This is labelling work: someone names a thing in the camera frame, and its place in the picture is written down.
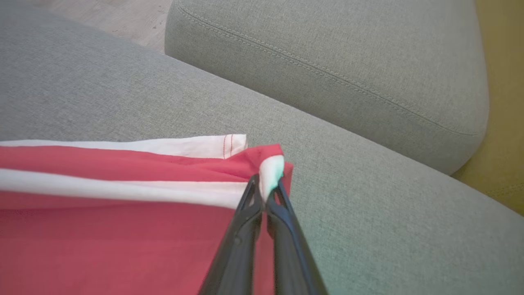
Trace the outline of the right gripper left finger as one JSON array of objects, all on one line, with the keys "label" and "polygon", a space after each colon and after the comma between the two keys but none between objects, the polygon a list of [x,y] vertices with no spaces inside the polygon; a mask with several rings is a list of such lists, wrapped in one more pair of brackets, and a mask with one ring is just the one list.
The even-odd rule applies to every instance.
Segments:
[{"label": "right gripper left finger", "polygon": [[263,200],[260,176],[251,176],[216,255],[200,287],[200,295],[251,295],[256,242]]}]

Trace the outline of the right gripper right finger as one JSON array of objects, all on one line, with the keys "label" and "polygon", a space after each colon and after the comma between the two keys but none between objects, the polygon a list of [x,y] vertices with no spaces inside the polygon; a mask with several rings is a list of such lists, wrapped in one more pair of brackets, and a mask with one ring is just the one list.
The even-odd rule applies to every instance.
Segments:
[{"label": "right gripper right finger", "polygon": [[328,291],[296,218],[282,179],[266,202],[273,239],[276,295],[327,295]]}]

